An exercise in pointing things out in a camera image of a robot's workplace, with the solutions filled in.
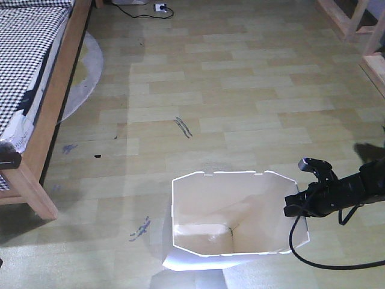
blue scribble on floor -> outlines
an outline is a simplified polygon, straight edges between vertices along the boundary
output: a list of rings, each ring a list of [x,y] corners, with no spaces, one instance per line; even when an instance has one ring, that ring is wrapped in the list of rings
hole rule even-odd
[[[150,223],[151,223],[151,220],[150,220],[149,216],[147,216],[146,219],[145,219],[144,222],[143,222],[143,225],[141,225],[141,226],[137,229],[137,231],[136,231],[135,233],[130,234],[130,237],[135,236],[135,238],[130,239],[129,241],[130,241],[130,242],[133,242],[133,241],[135,241],[138,237],[140,237],[142,234],[146,233],[146,232],[147,232],[146,229],[147,229],[147,227],[150,225]]]
[[[67,144],[66,146],[63,146],[63,154],[68,155],[70,151],[72,151],[77,146],[77,144]]]

white paper box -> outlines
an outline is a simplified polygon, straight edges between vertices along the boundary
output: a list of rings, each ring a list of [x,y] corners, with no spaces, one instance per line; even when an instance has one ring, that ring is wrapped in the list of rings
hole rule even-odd
[[[266,171],[195,172],[172,182],[171,206],[164,222],[163,266],[175,270],[224,269],[289,253],[295,217],[285,217],[285,196],[297,183]],[[309,241],[302,217],[293,245]]]

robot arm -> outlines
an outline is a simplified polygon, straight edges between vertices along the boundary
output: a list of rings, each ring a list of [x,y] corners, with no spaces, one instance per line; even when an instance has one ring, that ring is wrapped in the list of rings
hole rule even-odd
[[[364,164],[360,171],[338,179],[332,166],[321,160],[303,158],[300,170],[312,172],[318,182],[309,184],[305,191],[285,197],[284,213],[287,217],[325,217],[340,212],[340,224],[344,225],[358,207],[385,200],[385,158]],[[346,222],[341,221],[342,210],[353,207]]]

wood-pattern floor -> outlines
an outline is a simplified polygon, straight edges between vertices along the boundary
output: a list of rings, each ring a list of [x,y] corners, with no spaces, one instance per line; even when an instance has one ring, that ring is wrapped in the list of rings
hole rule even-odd
[[[124,9],[152,14],[151,3]],[[105,66],[60,128],[45,181],[59,218],[43,223],[27,206],[1,208],[0,287],[383,288],[383,268],[331,272],[291,254],[223,272],[162,267],[173,178],[273,170],[304,190],[315,177],[299,171],[302,157],[344,177],[385,155],[385,100],[358,65],[360,45],[341,43],[313,1],[167,4],[171,20],[131,19],[110,5],[93,11],[88,31]],[[147,216],[147,232],[130,241]],[[385,259],[382,203],[344,227],[336,214],[308,225],[311,241],[299,251],[313,261]]]

electrical cord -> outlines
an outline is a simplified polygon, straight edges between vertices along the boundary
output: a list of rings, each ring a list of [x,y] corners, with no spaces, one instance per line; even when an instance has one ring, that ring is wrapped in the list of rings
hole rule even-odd
[[[121,8],[121,6],[119,6],[117,4],[114,4],[114,3],[111,3],[111,5],[118,7],[118,9],[120,11],[122,11],[125,15],[130,16],[131,18],[171,19],[174,16],[174,14],[175,14],[174,10],[172,10],[171,8],[168,8],[167,6],[161,6],[162,9],[171,12],[171,14],[166,16],[166,17],[159,17],[159,16],[148,15],[148,14],[141,14],[141,15],[133,16],[133,15],[129,14],[127,11],[124,11]]]
[[[314,196],[314,194],[310,195],[307,198],[307,200],[305,201],[305,204],[302,206],[300,213],[298,214],[297,218],[295,219],[295,222],[294,222],[294,224],[290,230],[290,234],[289,234],[290,250],[294,254],[294,256],[297,257],[297,259],[299,259],[300,261],[302,261],[303,263],[305,263],[307,265],[310,265],[310,266],[313,266],[313,267],[316,267],[319,269],[327,269],[327,270],[358,270],[358,269],[367,269],[367,268],[373,268],[373,267],[385,265],[385,260],[377,261],[377,262],[371,262],[371,263],[364,263],[364,264],[345,265],[345,266],[324,265],[324,264],[318,264],[318,263],[311,262],[311,261],[303,258],[301,255],[299,255],[293,247],[293,233],[294,233],[295,227],[297,226],[298,221],[301,218],[302,213],[305,211],[307,205],[309,204],[310,200],[312,199],[312,196]]]

